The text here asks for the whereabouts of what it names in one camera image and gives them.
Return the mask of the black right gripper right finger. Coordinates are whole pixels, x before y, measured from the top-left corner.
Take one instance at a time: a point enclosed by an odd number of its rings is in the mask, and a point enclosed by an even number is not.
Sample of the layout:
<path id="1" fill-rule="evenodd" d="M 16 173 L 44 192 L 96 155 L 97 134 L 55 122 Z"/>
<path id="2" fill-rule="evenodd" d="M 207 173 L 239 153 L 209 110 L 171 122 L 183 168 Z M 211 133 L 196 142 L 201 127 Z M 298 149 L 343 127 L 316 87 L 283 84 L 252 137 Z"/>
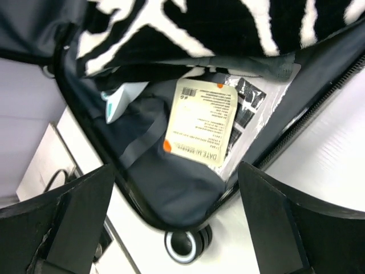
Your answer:
<path id="1" fill-rule="evenodd" d="M 364 273 L 364 212 L 242 162 L 238 183 L 260 273 Z"/>

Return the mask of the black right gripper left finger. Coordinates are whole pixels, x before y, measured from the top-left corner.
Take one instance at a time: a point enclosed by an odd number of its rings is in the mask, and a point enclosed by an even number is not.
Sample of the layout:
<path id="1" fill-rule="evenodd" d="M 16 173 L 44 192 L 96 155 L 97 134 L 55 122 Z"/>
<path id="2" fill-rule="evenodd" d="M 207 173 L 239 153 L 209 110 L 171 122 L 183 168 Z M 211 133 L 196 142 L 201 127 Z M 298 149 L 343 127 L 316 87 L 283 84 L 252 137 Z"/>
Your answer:
<path id="1" fill-rule="evenodd" d="M 1 208 L 1 273 L 89 273 L 114 181 L 104 165 Z"/>

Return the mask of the teal headphones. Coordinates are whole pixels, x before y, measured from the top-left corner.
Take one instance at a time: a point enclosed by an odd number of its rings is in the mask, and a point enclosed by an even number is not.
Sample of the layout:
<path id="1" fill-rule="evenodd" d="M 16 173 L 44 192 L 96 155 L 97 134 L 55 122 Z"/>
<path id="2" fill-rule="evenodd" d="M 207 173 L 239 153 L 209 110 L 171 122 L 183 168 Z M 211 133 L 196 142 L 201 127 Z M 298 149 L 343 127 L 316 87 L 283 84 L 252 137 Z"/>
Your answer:
<path id="1" fill-rule="evenodd" d="M 101 92 L 106 103 L 106 123 L 111 124 L 119 119 L 128 105 L 133 102 L 147 87 L 149 82 L 123 83 L 114 93 Z"/>

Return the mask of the white orange eyelid paste packet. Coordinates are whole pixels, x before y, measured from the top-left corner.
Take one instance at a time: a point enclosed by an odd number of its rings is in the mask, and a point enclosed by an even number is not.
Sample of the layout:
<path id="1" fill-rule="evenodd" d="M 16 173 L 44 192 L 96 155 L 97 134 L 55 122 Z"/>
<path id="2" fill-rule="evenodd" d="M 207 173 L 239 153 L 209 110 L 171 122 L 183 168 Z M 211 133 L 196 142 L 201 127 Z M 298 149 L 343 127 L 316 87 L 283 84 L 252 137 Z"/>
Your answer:
<path id="1" fill-rule="evenodd" d="M 208 166 L 221 166 L 237 104 L 238 94 L 234 87 L 179 79 L 163 143 L 164 151 Z"/>

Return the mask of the zebra striped towel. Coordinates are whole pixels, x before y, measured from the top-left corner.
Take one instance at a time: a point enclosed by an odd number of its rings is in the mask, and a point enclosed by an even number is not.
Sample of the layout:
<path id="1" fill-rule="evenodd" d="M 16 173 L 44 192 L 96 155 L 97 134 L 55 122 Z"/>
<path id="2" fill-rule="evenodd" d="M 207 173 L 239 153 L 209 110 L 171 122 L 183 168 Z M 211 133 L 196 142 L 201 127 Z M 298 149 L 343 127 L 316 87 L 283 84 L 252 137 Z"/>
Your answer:
<path id="1" fill-rule="evenodd" d="M 76 71 L 204 57 L 278 57 L 364 19 L 363 1 L 88 1 Z"/>

